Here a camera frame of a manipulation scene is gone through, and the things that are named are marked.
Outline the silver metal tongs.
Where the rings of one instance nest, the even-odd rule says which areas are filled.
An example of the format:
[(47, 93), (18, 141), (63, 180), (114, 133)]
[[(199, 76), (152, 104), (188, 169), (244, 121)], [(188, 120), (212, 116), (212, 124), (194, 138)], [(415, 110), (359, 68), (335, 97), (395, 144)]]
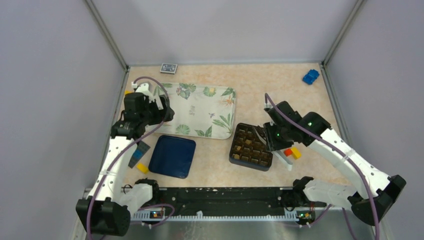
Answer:
[(279, 136), (278, 132), (273, 132), (276, 128), (273, 126), (260, 127), (253, 126), (253, 131), (259, 140), (266, 146), (268, 152), (271, 152), (277, 157), (287, 168), (288, 171), (293, 169), (294, 163), (284, 154), (286, 149), (289, 149), (293, 142), (285, 141)]

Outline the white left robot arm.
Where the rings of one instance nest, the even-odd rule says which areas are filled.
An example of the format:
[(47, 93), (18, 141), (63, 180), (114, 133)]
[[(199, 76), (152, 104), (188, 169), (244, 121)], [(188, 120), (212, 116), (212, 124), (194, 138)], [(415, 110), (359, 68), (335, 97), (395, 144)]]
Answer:
[(93, 235), (124, 236), (132, 215), (144, 204), (154, 207), (160, 193), (152, 183), (136, 183), (122, 193), (124, 175), (139, 142), (173, 119), (169, 95), (153, 95), (148, 87), (138, 86), (124, 96), (124, 109), (112, 125), (108, 150), (93, 188), (78, 200), (75, 210), (86, 230)]

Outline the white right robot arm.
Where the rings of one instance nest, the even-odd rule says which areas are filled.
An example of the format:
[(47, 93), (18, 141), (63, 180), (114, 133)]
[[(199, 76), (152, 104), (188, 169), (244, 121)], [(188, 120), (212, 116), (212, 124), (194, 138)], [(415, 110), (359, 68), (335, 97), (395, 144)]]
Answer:
[(299, 206), (322, 202), (350, 209), (363, 223), (375, 226), (387, 214), (406, 186), (400, 175), (388, 175), (350, 147), (316, 112), (301, 116), (282, 101), (264, 104), (271, 118), (263, 125), (268, 151), (276, 155), (294, 143), (314, 150), (335, 167), (351, 185), (340, 185), (304, 176), (293, 182), (293, 200)]

